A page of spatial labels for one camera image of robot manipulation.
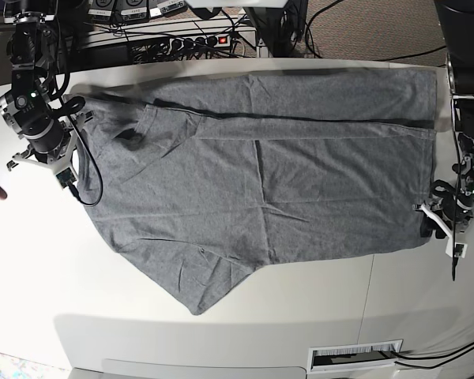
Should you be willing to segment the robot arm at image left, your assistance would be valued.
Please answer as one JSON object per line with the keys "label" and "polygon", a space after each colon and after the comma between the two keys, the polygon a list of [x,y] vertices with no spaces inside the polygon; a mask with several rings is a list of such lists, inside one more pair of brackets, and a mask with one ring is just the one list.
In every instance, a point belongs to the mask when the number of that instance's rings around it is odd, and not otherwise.
{"label": "robot arm at image left", "polygon": [[84,101],[63,99],[70,72],[57,13],[56,1],[6,2],[4,21],[14,27],[7,47],[12,79],[10,90],[0,98],[0,113],[7,126],[27,142],[26,150],[8,162],[8,169],[31,163],[51,171],[66,188],[77,181],[72,116]]}

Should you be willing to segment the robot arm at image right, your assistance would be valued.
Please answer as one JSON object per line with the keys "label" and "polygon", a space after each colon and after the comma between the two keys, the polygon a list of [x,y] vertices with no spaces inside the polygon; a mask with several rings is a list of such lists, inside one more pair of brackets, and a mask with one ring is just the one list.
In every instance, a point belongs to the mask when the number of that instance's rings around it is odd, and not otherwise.
{"label": "robot arm at image right", "polygon": [[450,118],[457,162],[453,185],[431,184],[433,200],[417,206],[423,213],[420,234],[447,238],[462,248],[455,235],[474,219],[474,1],[437,1],[435,8],[445,41]]}

